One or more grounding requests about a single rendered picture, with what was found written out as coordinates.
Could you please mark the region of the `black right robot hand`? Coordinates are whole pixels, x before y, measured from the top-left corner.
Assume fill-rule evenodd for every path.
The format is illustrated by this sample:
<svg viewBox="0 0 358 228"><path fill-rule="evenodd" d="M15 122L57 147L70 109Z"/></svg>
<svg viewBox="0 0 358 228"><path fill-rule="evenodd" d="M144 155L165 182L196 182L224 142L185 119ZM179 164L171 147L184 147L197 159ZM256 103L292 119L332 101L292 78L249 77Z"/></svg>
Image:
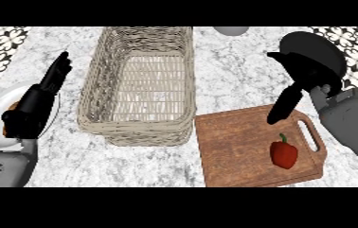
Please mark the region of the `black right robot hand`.
<svg viewBox="0 0 358 228"><path fill-rule="evenodd" d="M270 52L268 56L274 58L295 81L285 89L273 105L268 114L268 123L273 125L286 119L302 99L302 91L311 92L316 87L330 86L327 96L339 94L345 76L345 57L341 54L313 55L311 57L298 53Z"/></svg>

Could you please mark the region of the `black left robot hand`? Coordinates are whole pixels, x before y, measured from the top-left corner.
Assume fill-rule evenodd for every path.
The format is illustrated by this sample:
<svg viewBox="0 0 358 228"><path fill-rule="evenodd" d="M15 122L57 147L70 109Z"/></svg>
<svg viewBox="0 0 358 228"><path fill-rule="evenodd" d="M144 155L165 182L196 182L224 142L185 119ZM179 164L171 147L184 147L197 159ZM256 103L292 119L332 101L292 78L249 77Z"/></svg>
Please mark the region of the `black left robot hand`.
<svg viewBox="0 0 358 228"><path fill-rule="evenodd" d="M27 90L15 109L2 114L8 138L39 138L52 112L55 96L71 69L71 60L66 51L51 64L40 83L36 83Z"/></svg>

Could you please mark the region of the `woven wicker basket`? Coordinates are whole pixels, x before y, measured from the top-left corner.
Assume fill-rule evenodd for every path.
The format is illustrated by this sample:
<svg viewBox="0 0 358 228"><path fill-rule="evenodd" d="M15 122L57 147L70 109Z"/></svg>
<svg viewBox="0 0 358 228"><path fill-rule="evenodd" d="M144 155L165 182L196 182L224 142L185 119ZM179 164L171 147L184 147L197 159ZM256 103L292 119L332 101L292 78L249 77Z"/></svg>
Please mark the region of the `woven wicker basket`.
<svg viewBox="0 0 358 228"><path fill-rule="evenodd" d="M117 146L178 146L194 116L193 28L107 26L80 95L80 130Z"/></svg>

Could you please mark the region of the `red bell pepper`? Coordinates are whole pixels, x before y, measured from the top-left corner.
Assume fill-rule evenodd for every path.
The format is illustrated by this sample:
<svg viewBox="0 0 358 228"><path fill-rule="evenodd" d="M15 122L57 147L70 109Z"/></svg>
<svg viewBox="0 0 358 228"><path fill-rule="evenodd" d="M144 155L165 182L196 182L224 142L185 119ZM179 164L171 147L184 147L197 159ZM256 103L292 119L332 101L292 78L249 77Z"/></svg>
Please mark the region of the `red bell pepper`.
<svg viewBox="0 0 358 228"><path fill-rule="evenodd" d="M289 144L287 137L280 134L282 140L273 142L270 146L270 157L273 163L285 168L290 169L295 166L298 159L298 148Z"/></svg>

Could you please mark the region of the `brown wooden cutting board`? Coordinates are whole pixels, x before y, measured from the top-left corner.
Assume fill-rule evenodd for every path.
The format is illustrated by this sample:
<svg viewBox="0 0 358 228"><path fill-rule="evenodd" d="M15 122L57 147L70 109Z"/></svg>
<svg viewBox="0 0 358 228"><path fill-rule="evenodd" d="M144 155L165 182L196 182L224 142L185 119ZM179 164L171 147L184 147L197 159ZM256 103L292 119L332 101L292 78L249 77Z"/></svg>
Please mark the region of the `brown wooden cutting board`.
<svg viewBox="0 0 358 228"><path fill-rule="evenodd" d="M268 123L271 107L259 106L215 114L196 120L205 182L214 186L280 186L323 176L326 145L316 125L299 111L276 124ZM286 139L298 148L289 169L270 157L270 146Z"/></svg>

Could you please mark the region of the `brown food item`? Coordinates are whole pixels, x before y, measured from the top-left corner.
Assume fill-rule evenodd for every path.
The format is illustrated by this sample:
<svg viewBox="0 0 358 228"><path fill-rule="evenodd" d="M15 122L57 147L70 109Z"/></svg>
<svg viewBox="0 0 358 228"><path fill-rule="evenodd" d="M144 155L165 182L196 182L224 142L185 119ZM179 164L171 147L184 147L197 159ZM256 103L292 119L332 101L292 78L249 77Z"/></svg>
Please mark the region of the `brown food item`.
<svg viewBox="0 0 358 228"><path fill-rule="evenodd" d="M17 102L12 104L12 106L9 107L9 111L12 111L12 110L17 108L18 102L20 102L20 101L17 101ZM6 134L8 134L8 132L6 132L6 125L5 125L5 127L3 127L3 136L5 136L5 137L6 137Z"/></svg>

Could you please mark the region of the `white plate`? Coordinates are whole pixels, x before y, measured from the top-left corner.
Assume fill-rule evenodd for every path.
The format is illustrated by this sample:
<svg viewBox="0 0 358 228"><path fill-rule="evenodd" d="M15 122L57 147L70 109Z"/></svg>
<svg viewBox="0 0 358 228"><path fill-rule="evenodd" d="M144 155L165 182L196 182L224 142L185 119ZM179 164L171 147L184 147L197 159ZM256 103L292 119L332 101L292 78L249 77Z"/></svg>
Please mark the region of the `white plate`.
<svg viewBox="0 0 358 228"><path fill-rule="evenodd" d="M20 101L32 85L36 83L37 83L36 80L30 80L30 81L20 82L18 84L15 84L12 87L6 89L0 88L2 90L0 91L0 151L11 152L11 151L23 150L23 146L18 140L14 138L6 138L3 135L5 122L2 120L2 114L5 111L8 111L8 109L17 103L17 101ZM55 97L55 103L54 103L48 123L39 137L42 137L48 132L54 124L54 121L57 119L60 109L61 109L61 94L58 94Z"/></svg>

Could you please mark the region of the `dark grey round pan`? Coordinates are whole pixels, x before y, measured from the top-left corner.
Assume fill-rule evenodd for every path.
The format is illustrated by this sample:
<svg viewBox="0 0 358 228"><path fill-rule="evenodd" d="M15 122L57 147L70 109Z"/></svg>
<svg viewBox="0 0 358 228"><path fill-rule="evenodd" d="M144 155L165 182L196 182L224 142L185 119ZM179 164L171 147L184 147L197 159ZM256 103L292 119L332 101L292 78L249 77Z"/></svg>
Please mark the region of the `dark grey round pan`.
<svg viewBox="0 0 358 228"><path fill-rule="evenodd" d="M289 33L280 42L280 52L301 54L327 66L339 78L345 76L345 54L321 35L305 31Z"/></svg>

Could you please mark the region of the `grey round object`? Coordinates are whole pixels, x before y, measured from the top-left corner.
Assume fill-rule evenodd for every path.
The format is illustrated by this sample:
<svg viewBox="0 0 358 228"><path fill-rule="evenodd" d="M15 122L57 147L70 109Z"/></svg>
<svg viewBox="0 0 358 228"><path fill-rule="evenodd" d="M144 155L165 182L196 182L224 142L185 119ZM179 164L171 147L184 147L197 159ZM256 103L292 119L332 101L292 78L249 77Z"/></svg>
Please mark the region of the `grey round object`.
<svg viewBox="0 0 358 228"><path fill-rule="evenodd" d="M240 36L248 32L249 27L248 26L216 26L215 30L225 36Z"/></svg>

